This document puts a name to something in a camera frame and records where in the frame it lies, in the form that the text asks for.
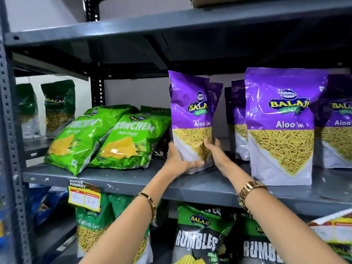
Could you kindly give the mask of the person's right hand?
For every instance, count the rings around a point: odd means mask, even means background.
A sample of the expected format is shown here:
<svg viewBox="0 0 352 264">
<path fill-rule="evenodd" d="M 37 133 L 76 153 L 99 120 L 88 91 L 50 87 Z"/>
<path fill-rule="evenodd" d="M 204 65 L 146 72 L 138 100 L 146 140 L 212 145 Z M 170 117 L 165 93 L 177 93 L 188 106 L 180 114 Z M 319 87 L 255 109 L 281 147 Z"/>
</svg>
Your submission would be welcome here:
<svg viewBox="0 0 352 264">
<path fill-rule="evenodd" d="M 227 178 L 239 177 L 240 168 L 222 150 L 221 142 L 218 140 L 218 157 L 213 158 L 216 167 Z"/>
</svg>

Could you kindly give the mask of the person's left hand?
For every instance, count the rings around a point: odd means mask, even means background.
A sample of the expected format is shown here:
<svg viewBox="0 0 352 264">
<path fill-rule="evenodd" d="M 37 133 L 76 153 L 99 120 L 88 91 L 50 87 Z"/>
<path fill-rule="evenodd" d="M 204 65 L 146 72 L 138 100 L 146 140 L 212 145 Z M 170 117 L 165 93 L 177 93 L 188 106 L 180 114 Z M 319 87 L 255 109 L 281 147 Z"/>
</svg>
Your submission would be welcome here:
<svg viewBox="0 0 352 264">
<path fill-rule="evenodd" d="M 181 155 L 174 143 L 169 142 L 168 156 L 161 169 L 162 173 L 173 181 L 178 176 L 188 171 L 183 169 L 182 161 Z"/>
</svg>

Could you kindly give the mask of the purple sev snack packet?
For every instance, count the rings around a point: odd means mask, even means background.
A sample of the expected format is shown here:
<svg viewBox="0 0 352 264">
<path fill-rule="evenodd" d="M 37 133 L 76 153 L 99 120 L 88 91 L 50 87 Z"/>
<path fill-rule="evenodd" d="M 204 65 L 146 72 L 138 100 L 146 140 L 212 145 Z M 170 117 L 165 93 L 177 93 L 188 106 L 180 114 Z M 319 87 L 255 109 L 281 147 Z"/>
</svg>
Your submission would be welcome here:
<svg viewBox="0 0 352 264">
<path fill-rule="evenodd" d="M 214 132 L 217 128 L 216 122 L 214 120 L 214 113 L 218 107 L 218 102 L 222 94 L 223 84 L 217 82 L 209 82 L 208 92 L 210 97 L 210 109 L 212 115 L 212 136 L 213 140 L 215 138 L 220 139 L 220 137 Z"/>
<path fill-rule="evenodd" d="M 243 161 L 250 160 L 248 147 L 248 128 L 246 124 L 246 96 L 245 81 L 233 80 L 231 83 L 231 97 L 234 114 L 235 158 Z"/>
<path fill-rule="evenodd" d="M 267 186 L 310 186 L 314 116 L 310 106 L 328 82 L 328 70 L 249 67 L 245 123 L 251 176 Z"/>
<path fill-rule="evenodd" d="M 173 142 L 182 160 L 204 164 L 189 169 L 187 174 L 195 174 L 213 166 L 210 150 L 204 139 L 212 141 L 212 102 L 209 96 L 209 79 L 199 76 L 168 71 L 171 81 L 171 128 Z"/>
<path fill-rule="evenodd" d="M 328 83 L 311 108 L 314 114 L 313 164 L 352 168 L 352 74 L 328 75 Z"/>
</svg>

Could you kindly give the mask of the person's right forearm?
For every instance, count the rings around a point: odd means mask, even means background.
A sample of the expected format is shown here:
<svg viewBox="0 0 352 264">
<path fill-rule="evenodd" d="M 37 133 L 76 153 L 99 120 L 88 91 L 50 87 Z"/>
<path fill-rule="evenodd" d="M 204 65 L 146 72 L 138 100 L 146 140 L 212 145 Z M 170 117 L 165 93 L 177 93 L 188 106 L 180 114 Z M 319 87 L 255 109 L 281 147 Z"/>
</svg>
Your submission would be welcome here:
<svg viewBox="0 0 352 264">
<path fill-rule="evenodd" d="M 254 181 L 241 168 L 239 177 L 229 180 L 237 194 L 246 183 Z M 285 264 L 348 264 L 267 190 L 254 189 L 245 204 Z"/>
</svg>

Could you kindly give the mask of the person's left forearm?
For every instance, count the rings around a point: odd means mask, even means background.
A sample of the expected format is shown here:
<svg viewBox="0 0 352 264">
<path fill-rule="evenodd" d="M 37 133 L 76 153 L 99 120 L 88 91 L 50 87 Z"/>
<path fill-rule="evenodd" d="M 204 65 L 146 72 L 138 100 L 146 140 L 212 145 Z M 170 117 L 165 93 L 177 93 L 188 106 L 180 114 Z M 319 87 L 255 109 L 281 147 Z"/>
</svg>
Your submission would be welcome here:
<svg viewBox="0 0 352 264">
<path fill-rule="evenodd" d="M 157 205 L 161 196 L 184 171 L 176 173 L 162 168 L 141 191 Z M 153 218 L 152 206 L 145 196 L 138 195 L 124 210 L 79 264 L 131 264 Z"/>
</svg>

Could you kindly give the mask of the black snack packet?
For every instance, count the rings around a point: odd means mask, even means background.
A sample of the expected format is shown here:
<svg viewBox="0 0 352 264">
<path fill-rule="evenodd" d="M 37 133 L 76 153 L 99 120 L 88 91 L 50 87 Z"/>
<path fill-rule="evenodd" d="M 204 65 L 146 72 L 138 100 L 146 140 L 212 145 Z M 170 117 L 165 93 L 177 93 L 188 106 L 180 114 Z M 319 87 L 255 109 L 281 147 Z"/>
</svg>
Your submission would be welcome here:
<svg viewBox="0 0 352 264">
<path fill-rule="evenodd" d="M 165 133 L 156 143 L 156 146 L 153 149 L 152 159 L 166 160 L 167 152 L 169 149 L 169 142 L 171 141 L 170 128 L 171 126 L 167 128 Z"/>
</svg>

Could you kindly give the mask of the gold wristwatch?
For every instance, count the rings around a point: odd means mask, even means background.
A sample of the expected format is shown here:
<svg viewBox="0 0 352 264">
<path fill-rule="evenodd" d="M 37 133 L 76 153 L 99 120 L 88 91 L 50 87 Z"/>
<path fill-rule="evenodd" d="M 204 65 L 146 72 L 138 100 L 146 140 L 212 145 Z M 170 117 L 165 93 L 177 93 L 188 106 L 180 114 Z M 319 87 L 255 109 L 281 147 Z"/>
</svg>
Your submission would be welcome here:
<svg viewBox="0 0 352 264">
<path fill-rule="evenodd" d="M 250 192 L 252 192 L 254 189 L 257 189 L 257 188 L 268 190 L 267 187 L 262 182 L 254 180 L 246 183 L 245 186 L 242 188 L 242 190 L 238 193 L 238 197 L 237 197 L 238 203 L 247 213 L 250 213 L 250 211 L 245 204 L 246 198 L 248 197 Z"/>
</svg>

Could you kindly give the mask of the light green chips packet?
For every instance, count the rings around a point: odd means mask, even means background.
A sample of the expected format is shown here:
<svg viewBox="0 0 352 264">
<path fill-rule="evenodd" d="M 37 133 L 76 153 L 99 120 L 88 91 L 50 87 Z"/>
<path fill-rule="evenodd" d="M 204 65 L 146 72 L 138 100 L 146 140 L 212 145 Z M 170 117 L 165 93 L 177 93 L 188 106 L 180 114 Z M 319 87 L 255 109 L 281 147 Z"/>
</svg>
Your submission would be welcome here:
<svg viewBox="0 0 352 264">
<path fill-rule="evenodd" d="M 171 109 L 170 108 L 163 108 L 163 107 L 152 107 L 152 106 L 140 106 L 141 113 L 148 113 L 148 114 L 160 114 L 164 116 L 171 117 Z"/>
<path fill-rule="evenodd" d="M 167 113 L 125 114 L 88 164 L 89 168 L 148 168 L 157 142 L 171 124 Z"/>
<path fill-rule="evenodd" d="M 127 114 L 137 114 L 139 113 L 139 109 L 130 104 L 119 104 L 119 105 L 111 105 L 111 106 L 103 106 L 108 109 L 124 109 Z"/>
<path fill-rule="evenodd" d="M 71 122 L 51 143 L 44 162 L 78 176 L 101 148 L 124 109 L 96 106 Z"/>
</svg>

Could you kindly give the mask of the black green chips packet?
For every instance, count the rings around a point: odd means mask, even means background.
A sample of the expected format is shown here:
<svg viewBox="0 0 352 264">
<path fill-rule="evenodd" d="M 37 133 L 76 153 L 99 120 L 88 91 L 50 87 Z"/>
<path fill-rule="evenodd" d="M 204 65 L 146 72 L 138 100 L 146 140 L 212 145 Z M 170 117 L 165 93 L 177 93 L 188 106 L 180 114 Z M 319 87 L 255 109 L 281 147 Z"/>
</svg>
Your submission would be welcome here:
<svg viewBox="0 0 352 264">
<path fill-rule="evenodd" d="M 238 264 L 284 264 L 273 244 L 249 213 L 236 215 Z"/>
<path fill-rule="evenodd" d="M 234 224 L 234 220 L 179 203 L 171 264 L 226 264 L 224 242 Z"/>
</svg>

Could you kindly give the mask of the dark green sev packet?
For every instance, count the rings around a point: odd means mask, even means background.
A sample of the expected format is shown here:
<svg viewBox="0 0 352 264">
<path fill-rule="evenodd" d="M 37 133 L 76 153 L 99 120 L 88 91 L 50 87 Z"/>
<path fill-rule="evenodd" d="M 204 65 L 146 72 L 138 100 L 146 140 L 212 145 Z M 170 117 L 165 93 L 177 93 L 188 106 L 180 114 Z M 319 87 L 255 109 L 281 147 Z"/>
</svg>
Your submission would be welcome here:
<svg viewBox="0 0 352 264">
<path fill-rule="evenodd" d="M 75 84 L 61 80 L 41 84 L 45 97 L 46 138 L 55 139 L 75 119 Z"/>
<path fill-rule="evenodd" d="M 76 207 L 77 257 L 84 257 L 115 220 L 108 194 L 102 193 L 99 212 Z"/>
<path fill-rule="evenodd" d="M 133 197 L 121 194 L 110 194 L 108 195 L 108 199 L 112 204 L 115 218 L 118 218 L 132 202 Z M 152 262 L 153 252 L 151 247 L 150 228 L 147 227 L 144 239 L 138 248 L 132 264 L 151 264 Z"/>
<path fill-rule="evenodd" d="M 37 98 L 32 85 L 30 83 L 17 84 L 16 94 L 23 138 L 39 138 L 41 133 L 38 119 Z"/>
</svg>

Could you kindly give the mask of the red yellow price label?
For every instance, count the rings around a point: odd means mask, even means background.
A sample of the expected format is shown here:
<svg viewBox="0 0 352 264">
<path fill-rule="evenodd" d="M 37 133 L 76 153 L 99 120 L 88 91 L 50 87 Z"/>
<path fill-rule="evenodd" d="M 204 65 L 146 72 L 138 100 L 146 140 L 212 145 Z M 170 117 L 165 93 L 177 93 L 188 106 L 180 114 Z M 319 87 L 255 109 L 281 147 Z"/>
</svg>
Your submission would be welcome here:
<svg viewBox="0 0 352 264">
<path fill-rule="evenodd" d="M 79 179 L 69 179 L 68 203 L 100 212 L 102 188 Z"/>
</svg>

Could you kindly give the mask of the yellow white snack packet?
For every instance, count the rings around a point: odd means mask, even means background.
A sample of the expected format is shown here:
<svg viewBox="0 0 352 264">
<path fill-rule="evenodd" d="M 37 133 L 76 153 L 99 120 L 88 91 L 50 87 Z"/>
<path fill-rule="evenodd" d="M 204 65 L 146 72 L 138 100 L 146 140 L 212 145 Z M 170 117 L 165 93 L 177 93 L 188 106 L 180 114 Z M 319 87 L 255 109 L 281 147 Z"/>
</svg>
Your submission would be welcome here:
<svg viewBox="0 0 352 264">
<path fill-rule="evenodd" d="M 352 264 L 352 208 L 308 223 L 338 255 Z"/>
</svg>

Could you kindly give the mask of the blue snack packet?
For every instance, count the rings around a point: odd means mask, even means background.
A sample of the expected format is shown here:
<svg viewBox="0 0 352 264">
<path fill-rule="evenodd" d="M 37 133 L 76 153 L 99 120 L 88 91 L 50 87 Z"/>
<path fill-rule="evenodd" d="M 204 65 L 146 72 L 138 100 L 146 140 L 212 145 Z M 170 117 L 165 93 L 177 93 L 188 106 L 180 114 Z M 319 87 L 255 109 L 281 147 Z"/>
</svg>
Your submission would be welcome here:
<svg viewBox="0 0 352 264">
<path fill-rule="evenodd" d="M 54 210 L 68 200 L 68 189 L 29 183 L 30 207 L 34 225 L 40 226 Z"/>
</svg>

